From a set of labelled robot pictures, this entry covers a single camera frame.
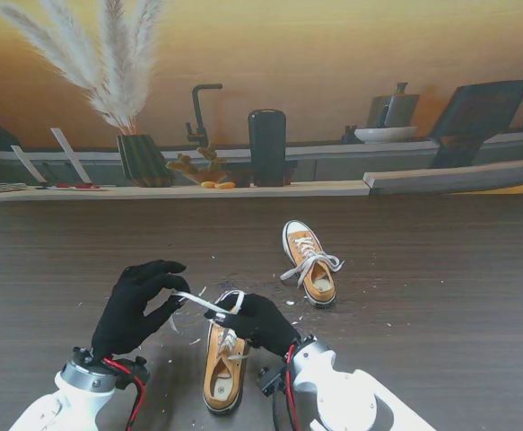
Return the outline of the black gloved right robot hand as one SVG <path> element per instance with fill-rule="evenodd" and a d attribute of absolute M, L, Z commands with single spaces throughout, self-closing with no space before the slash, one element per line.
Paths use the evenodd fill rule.
<path fill-rule="evenodd" d="M 238 300 L 240 292 L 228 293 L 215 305 L 224 312 L 208 310 L 204 317 L 221 327 L 233 330 L 237 337 L 246 340 L 253 348 L 285 357 L 293 344 L 301 342 L 301 335 L 268 298 L 257 294 L 244 294 L 240 309 L 230 313 Z"/>

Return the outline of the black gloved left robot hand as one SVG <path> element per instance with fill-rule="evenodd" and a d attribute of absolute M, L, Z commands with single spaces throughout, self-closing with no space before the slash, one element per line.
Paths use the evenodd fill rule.
<path fill-rule="evenodd" d="M 126 268 L 93 332 L 92 361 L 129 354 L 158 331 L 181 307 L 181 298 L 172 295 L 150 313 L 145 312 L 147 304 L 163 289 L 188 293 L 188 283 L 180 275 L 185 270 L 177 261 L 161 259 Z"/>

